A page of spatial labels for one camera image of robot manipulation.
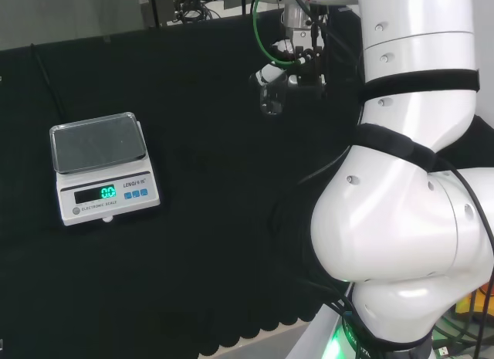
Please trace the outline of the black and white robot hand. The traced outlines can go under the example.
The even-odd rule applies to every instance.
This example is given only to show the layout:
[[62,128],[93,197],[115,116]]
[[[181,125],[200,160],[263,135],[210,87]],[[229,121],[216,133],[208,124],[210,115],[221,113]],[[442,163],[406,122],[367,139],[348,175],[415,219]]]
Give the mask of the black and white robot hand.
[[266,49],[272,58],[249,77],[249,84],[260,92],[263,103],[280,100],[288,91],[324,91],[325,41],[320,28],[288,28],[283,39]]

